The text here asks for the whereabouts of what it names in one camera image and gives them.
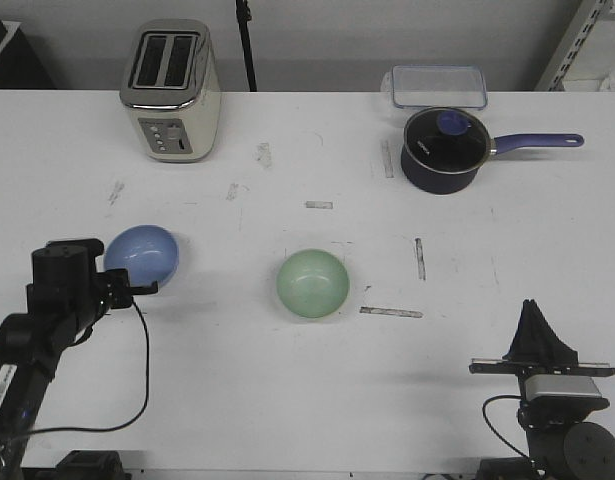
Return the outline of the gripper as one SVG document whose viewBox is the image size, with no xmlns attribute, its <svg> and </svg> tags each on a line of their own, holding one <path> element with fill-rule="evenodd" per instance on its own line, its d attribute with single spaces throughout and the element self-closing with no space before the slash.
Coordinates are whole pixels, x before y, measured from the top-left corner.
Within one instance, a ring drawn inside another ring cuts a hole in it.
<svg viewBox="0 0 615 480">
<path fill-rule="evenodd" d="M 533 358 L 534 341 L 542 364 L 515 362 L 530 361 Z M 615 374 L 615 368 L 608 363 L 578 362 L 578 352 L 555 334 L 536 301 L 525 299 L 516 332 L 503 359 L 474 358 L 469 371 L 472 374 L 509 374 L 517 377 L 547 374 L 606 378 Z"/>
<path fill-rule="evenodd" d="M 96 273 L 94 287 L 98 315 L 105 315 L 109 310 L 130 308 L 133 296 L 153 295 L 159 291 L 157 281 L 149 285 L 130 286 L 129 272 L 123 268 Z"/>
</svg>

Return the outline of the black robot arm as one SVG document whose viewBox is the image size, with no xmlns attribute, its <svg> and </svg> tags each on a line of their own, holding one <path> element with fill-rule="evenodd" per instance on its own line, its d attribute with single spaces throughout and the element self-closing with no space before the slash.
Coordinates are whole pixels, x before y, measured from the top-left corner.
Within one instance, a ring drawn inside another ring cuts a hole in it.
<svg viewBox="0 0 615 480">
<path fill-rule="evenodd" d="M 523 301 L 517 330 L 500 359 L 474 359 L 472 374 L 507 374 L 518 381 L 517 421 L 528 451 L 484 458 L 477 479 L 615 479 L 615 437 L 587 420 L 610 406 L 594 380 L 615 374 L 607 363 L 581 362 L 558 338 L 535 300 Z"/>
<path fill-rule="evenodd" d="M 74 450 L 53 468 L 24 468 L 28 440 L 63 352 L 86 341 L 111 309 L 134 306 L 157 282 L 133 287 L 125 269 L 100 272 L 98 239 L 52 241 L 32 252 L 27 310 L 0 326 L 0 479 L 128 479 L 116 451 Z"/>
</svg>

